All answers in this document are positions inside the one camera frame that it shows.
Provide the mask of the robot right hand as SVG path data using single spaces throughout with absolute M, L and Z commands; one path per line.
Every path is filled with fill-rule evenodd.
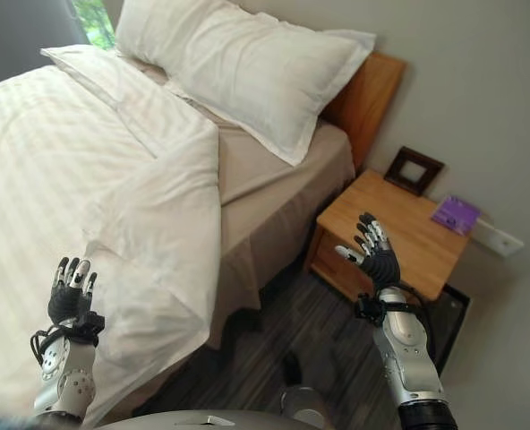
M 360 250 L 336 245 L 335 251 L 358 267 L 374 287 L 387 288 L 399 284 L 400 265 L 385 229 L 370 212 L 361 214 L 358 219 L 358 234 L 354 236 L 354 241 Z

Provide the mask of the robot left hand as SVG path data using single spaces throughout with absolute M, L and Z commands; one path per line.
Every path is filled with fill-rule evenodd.
M 47 305 L 53 324 L 76 321 L 90 311 L 98 277 L 90 268 L 89 260 L 78 257 L 64 257 L 58 264 Z

